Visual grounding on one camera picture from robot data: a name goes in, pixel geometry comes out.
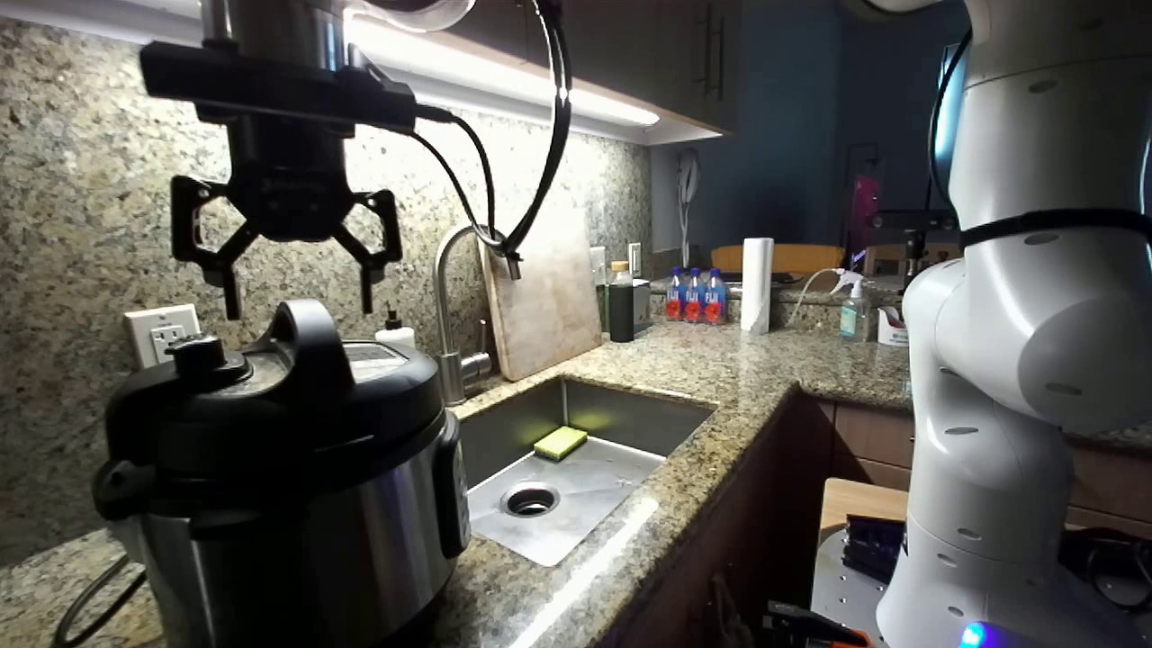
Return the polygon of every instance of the stainless steel sink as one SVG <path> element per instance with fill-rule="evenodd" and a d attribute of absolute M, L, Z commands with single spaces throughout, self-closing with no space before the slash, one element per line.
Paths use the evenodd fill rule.
<path fill-rule="evenodd" d="M 460 422 L 471 533 L 560 566 L 662 466 L 710 407 L 556 377 Z M 560 424 L 591 434 L 566 460 L 535 453 Z"/>

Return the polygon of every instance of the yellow sponge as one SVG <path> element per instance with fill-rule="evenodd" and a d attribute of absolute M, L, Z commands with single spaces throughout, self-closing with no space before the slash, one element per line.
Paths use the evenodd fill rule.
<path fill-rule="evenodd" d="M 549 434 L 544 441 L 537 441 L 535 450 L 537 450 L 541 459 L 563 460 L 563 459 L 569 459 L 585 441 L 586 441 L 586 434 L 563 424 L 563 430 Z"/>

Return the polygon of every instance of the bottle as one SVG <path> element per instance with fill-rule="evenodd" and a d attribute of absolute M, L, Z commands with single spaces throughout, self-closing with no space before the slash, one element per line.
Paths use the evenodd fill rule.
<path fill-rule="evenodd" d="M 698 269 L 689 269 L 686 320 L 689 326 L 701 326 L 705 320 L 705 282 L 698 278 Z"/>
<path fill-rule="evenodd" d="M 869 304 L 865 304 L 865 275 L 841 269 L 841 282 L 829 297 L 851 290 L 851 298 L 841 308 L 841 339 L 869 342 Z"/>
<path fill-rule="evenodd" d="M 724 326 L 729 284 L 716 269 L 705 275 L 705 326 Z"/>
<path fill-rule="evenodd" d="M 386 328 L 374 330 L 380 345 L 399 351 L 399 353 L 417 353 L 417 330 L 404 328 L 404 320 L 397 317 L 397 309 L 391 309 Z"/>
<path fill-rule="evenodd" d="M 671 293 L 662 297 L 662 317 L 686 320 L 686 267 L 674 267 Z"/>

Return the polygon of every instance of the electrical outlet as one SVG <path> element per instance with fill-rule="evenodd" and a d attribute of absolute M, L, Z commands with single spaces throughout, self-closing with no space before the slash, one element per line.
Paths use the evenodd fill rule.
<path fill-rule="evenodd" d="M 202 330 L 191 304 L 122 314 L 139 369 L 169 364 L 169 345 Z"/>

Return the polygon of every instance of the kitchen counter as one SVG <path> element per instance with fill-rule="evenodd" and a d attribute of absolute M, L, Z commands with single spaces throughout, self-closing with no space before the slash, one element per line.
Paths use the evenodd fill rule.
<path fill-rule="evenodd" d="M 484 392 L 458 414 L 470 419 L 556 375 L 698 401 L 712 419 L 560 568 L 471 539 L 436 611 L 436 646 L 593 646 L 797 386 L 829 401 L 909 410 L 905 351 L 809 330 L 745 339 L 739 328 L 661 326 L 639 342 L 610 342 L 530 382 Z M 1107 444 L 1152 450 L 1152 430 L 1115 434 Z M 67 604 L 116 556 L 109 533 L 91 533 L 3 568 L 0 646 L 46 646 Z M 160 646 L 152 597 L 139 594 L 93 646 Z"/>

